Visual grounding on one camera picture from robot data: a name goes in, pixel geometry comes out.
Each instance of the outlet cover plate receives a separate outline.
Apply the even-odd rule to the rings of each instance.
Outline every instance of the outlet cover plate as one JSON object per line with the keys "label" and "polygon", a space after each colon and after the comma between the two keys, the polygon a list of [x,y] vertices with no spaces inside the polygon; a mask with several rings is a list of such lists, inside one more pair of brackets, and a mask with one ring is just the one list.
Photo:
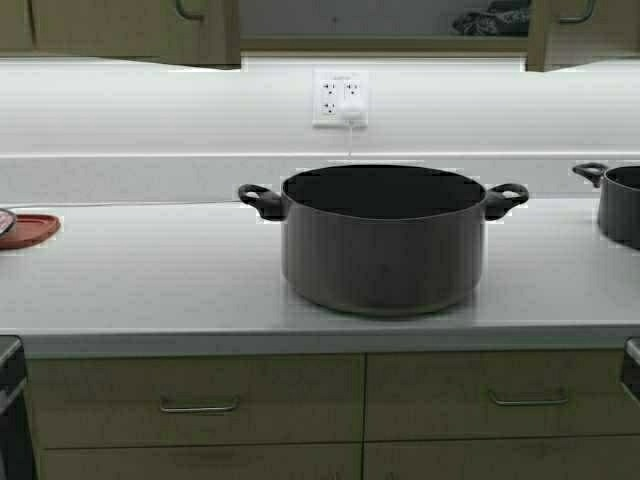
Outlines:
{"label": "outlet cover plate", "polygon": [[349,90],[357,85],[358,95],[364,105],[364,119],[354,126],[364,128],[369,124],[369,72],[353,70],[314,70],[313,72],[313,126],[347,128],[340,118],[339,108]]}

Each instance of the pot rim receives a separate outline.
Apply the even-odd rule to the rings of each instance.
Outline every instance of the pot rim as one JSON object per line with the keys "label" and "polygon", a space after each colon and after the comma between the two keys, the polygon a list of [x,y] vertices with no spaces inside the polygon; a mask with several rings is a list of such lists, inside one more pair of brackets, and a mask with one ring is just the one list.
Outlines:
{"label": "pot rim", "polygon": [[[473,182],[476,185],[478,185],[481,189],[482,189],[482,198],[480,200],[478,200],[476,203],[474,203],[473,205],[470,205],[469,207],[466,208],[462,208],[460,210],[453,210],[451,212],[445,212],[445,213],[438,213],[435,215],[426,215],[423,217],[403,217],[403,218],[375,218],[375,217],[359,217],[356,215],[346,215],[344,213],[335,213],[335,212],[329,212],[327,210],[322,210],[316,207],[311,207],[309,205],[305,205],[304,203],[300,203],[297,200],[294,200],[293,198],[291,198],[289,196],[289,194],[287,193],[286,190],[286,186],[287,183],[290,182],[291,180],[293,180],[294,178],[300,176],[300,175],[304,175],[305,173],[309,173],[309,172],[320,172],[323,170],[329,170],[332,168],[345,168],[345,167],[392,167],[392,168],[407,168],[407,169],[420,169],[420,170],[431,170],[434,172],[445,172],[451,175],[456,175],[458,177],[464,178],[465,180],[468,180],[469,182]],[[383,164],[383,163],[364,163],[364,164],[348,164],[348,165],[334,165],[334,166],[330,166],[330,167],[322,167],[322,168],[314,168],[314,169],[310,169],[310,170],[305,170],[304,172],[300,172],[297,173],[289,178],[287,178],[284,182],[282,182],[282,195],[287,197],[287,199],[292,202],[295,203],[296,205],[300,205],[301,207],[305,207],[305,208],[309,208],[311,210],[314,210],[316,212],[320,212],[324,215],[333,215],[336,217],[340,217],[340,218],[351,218],[351,219],[355,219],[355,220],[375,220],[376,222],[384,222],[384,223],[400,223],[400,222],[413,222],[413,221],[424,221],[427,219],[431,219],[431,218],[441,218],[441,217],[446,217],[446,216],[450,216],[450,215],[459,215],[462,214],[464,212],[468,212],[470,210],[473,210],[474,208],[478,208],[479,206],[481,206],[483,203],[485,203],[485,201],[487,200],[487,188],[480,184],[479,182],[477,182],[476,180],[474,180],[473,178],[469,178],[466,175],[461,175],[457,172],[450,172],[448,170],[442,170],[442,169],[438,169],[438,168],[430,168],[430,167],[419,167],[416,165],[395,165],[395,164]]]}
{"label": "pot rim", "polygon": [[629,185],[625,185],[624,183],[620,183],[620,182],[614,180],[613,178],[609,177],[609,173],[615,172],[617,170],[624,170],[624,169],[627,169],[627,168],[638,168],[638,169],[640,169],[640,165],[623,165],[621,167],[610,168],[606,172],[604,172],[604,178],[606,178],[609,182],[611,182],[611,183],[613,183],[613,184],[615,184],[615,185],[617,185],[619,187],[622,187],[622,188],[627,189],[627,190],[631,190],[632,192],[639,192],[640,193],[640,188],[630,187]]}

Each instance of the dark gray pot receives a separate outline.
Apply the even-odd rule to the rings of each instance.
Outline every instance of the dark gray pot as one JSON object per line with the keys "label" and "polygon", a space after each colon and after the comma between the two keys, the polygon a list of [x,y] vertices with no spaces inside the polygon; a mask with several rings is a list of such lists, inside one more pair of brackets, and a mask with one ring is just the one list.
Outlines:
{"label": "dark gray pot", "polygon": [[615,242],[640,250],[640,166],[609,168],[585,163],[573,171],[602,187],[598,225]]}
{"label": "dark gray pot", "polygon": [[481,276],[485,220],[502,218],[529,193],[513,184],[487,192],[440,170],[358,165],[291,177],[282,196],[256,185],[239,196],[263,218],[284,220],[283,273],[300,295],[396,316],[470,295]]}

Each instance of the cabinet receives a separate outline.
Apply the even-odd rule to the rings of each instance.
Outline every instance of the cabinet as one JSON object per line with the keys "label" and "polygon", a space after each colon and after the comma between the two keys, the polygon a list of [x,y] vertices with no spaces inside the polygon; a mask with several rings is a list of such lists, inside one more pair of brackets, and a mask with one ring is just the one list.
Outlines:
{"label": "cabinet", "polygon": [[33,47],[28,0],[0,2],[0,53],[23,51]]}
{"label": "cabinet", "polygon": [[637,55],[637,0],[533,0],[527,58],[530,71]]}
{"label": "cabinet", "polygon": [[381,443],[365,447],[364,480],[602,480],[633,477],[640,437]]}
{"label": "cabinet", "polygon": [[236,0],[30,0],[39,51],[240,64]]}
{"label": "cabinet", "polygon": [[640,468],[640,407],[619,384],[622,359],[34,360],[29,413],[45,480],[618,479]]}
{"label": "cabinet", "polygon": [[531,0],[528,36],[462,36],[454,20],[490,0],[240,0],[245,50],[522,56],[544,72],[640,55],[636,0]]}

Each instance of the red plate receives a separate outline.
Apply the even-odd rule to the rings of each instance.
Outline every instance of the red plate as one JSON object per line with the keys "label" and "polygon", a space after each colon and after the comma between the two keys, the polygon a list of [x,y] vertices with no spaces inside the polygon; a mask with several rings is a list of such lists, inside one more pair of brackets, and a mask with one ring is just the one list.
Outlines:
{"label": "red plate", "polygon": [[60,220],[52,215],[17,215],[15,226],[0,237],[0,250],[32,247],[51,238],[60,229]]}

